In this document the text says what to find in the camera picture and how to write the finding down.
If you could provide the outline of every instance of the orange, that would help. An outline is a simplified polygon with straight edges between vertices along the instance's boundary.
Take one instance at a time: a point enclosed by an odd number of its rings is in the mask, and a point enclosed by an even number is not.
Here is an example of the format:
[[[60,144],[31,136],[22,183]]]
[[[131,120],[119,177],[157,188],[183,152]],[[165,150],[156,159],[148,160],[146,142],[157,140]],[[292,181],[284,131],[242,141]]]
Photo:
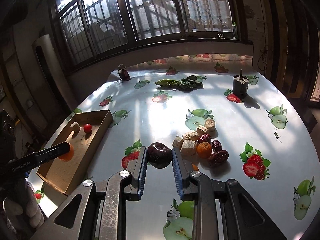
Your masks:
[[[198,169],[198,167],[196,165],[193,164],[192,167],[193,167],[194,171],[199,171],[199,169]]]
[[[59,156],[58,158],[64,162],[68,162],[72,159],[74,153],[75,153],[75,150],[73,149],[73,146],[70,144],[70,151],[64,155]]]
[[[200,158],[207,159],[210,157],[212,152],[211,144],[208,142],[203,142],[198,145],[197,153]]]

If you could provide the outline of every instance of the silver bolt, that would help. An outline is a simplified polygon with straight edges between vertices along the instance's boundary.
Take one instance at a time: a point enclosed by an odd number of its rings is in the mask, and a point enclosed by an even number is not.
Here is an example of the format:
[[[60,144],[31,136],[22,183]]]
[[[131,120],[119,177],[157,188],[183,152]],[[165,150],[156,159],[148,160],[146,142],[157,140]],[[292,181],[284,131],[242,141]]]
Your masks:
[[[130,174],[130,172],[129,172],[129,171],[126,171],[126,170],[120,172],[120,176],[121,176],[121,177],[129,176],[129,174]]]
[[[229,180],[228,180],[228,184],[229,184],[230,186],[235,186],[235,185],[238,184],[238,181],[236,181],[235,179],[229,179]]]
[[[191,175],[192,175],[193,177],[200,177],[201,172],[199,172],[199,171],[192,171],[192,172],[191,172]]]
[[[82,185],[85,187],[89,187],[92,185],[92,180],[91,179],[86,179],[84,182],[82,182]]]

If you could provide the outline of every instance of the brown cardboard tray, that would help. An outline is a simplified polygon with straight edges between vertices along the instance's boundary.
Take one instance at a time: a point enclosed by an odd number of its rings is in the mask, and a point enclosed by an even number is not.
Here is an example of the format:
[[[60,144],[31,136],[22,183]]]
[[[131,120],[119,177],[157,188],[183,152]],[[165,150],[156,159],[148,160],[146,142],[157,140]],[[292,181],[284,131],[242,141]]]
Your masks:
[[[68,162],[56,158],[42,164],[36,174],[46,184],[69,196],[82,182],[90,161],[112,120],[113,117],[109,110],[75,114],[52,144],[54,146],[64,141],[70,143],[75,151],[73,158]],[[74,122],[81,126],[77,133],[74,133],[70,127]],[[86,123],[92,125],[91,134],[83,131]]]

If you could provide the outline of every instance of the insect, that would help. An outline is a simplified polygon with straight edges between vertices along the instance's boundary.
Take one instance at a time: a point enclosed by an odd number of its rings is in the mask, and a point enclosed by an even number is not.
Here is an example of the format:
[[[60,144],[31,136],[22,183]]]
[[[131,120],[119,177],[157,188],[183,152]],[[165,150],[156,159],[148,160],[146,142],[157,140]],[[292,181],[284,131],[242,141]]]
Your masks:
[[[276,137],[276,139],[277,139],[279,142],[281,142],[281,141],[279,140],[279,138],[280,138],[281,136],[279,136],[279,135],[277,134],[277,129],[275,130],[275,137]]]

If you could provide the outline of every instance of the dried red date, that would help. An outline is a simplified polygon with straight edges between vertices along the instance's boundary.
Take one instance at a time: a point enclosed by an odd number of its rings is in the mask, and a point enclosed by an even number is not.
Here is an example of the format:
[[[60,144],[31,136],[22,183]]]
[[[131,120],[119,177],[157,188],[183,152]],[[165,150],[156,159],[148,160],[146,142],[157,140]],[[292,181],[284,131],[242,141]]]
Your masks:
[[[211,139],[210,134],[205,133],[205,134],[203,134],[203,135],[201,135],[201,136],[199,137],[198,143],[199,143],[199,144],[202,143],[202,142],[211,143],[210,139]]]
[[[213,140],[211,145],[212,145],[212,149],[216,152],[222,150],[222,145],[218,140]]]
[[[213,153],[209,158],[208,162],[210,166],[217,167],[223,164],[229,158],[229,153],[226,150],[218,151]]]

